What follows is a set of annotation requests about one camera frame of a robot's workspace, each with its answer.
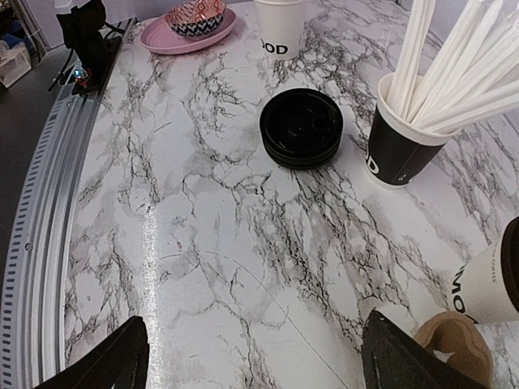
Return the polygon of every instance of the bundle of straws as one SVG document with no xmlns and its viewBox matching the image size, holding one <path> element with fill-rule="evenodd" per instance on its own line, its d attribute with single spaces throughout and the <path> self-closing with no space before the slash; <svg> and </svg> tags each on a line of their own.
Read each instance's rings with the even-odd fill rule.
<svg viewBox="0 0 519 389">
<path fill-rule="evenodd" d="M 419 78 L 435 0 L 414 0 L 387 96 L 400 118 L 424 132 L 449 135 L 519 107 L 519 7 L 503 19 L 503 5 L 504 0 L 469 0 Z"/>
</svg>

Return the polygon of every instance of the marble countertop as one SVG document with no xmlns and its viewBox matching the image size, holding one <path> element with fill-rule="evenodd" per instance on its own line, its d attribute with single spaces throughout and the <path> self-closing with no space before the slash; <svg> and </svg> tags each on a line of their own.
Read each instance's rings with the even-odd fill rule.
<svg viewBox="0 0 519 389">
<path fill-rule="evenodd" d="M 220 44 L 122 48 L 79 184 L 66 360 L 144 317 L 150 388 L 360 388 L 373 308 L 413 334 L 446 309 L 453 272 L 519 214 L 517 132 L 499 117 L 451 141 L 404 190 L 371 182 L 375 86 L 407 14 L 389 0 L 310 0 L 299 58 L 264 58 L 253 3 Z M 436 50 L 429 41 L 427 56 Z M 259 115 L 290 88 L 341 107 L 337 157 L 283 169 Z M 480 326 L 495 387 L 519 387 L 519 325 Z"/>
</svg>

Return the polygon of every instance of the perforated metal strip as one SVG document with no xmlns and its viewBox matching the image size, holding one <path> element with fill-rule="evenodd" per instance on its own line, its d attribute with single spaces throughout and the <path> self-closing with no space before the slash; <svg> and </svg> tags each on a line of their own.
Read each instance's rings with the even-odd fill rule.
<svg viewBox="0 0 519 389">
<path fill-rule="evenodd" d="M 129 32 L 133 20 L 124 23 Z M 33 388 L 65 368 L 64 285 L 84 157 L 104 89 L 60 91 L 32 157 L 6 259 L 0 387 Z"/>
</svg>

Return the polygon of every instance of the dark floor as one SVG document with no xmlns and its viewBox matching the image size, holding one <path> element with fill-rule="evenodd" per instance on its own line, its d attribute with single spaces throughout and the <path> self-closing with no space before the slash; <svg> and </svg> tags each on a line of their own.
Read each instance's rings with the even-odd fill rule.
<svg viewBox="0 0 519 389">
<path fill-rule="evenodd" d="M 51 53 L 9 89 L 0 85 L 0 284 L 25 174 L 59 92 L 47 88 L 67 55 L 66 49 Z"/>
</svg>

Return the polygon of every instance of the patterned bowl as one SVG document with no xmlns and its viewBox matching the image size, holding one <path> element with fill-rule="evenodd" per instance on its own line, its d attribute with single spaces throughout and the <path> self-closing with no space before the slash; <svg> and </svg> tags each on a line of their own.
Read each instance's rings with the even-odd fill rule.
<svg viewBox="0 0 519 389">
<path fill-rule="evenodd" d="M 193 0 L 176 6 L 165 21 L 178 35 L 193 38 L 216 30 L 224 20 L 224 11 L 222 0 Z"/>
</svg>

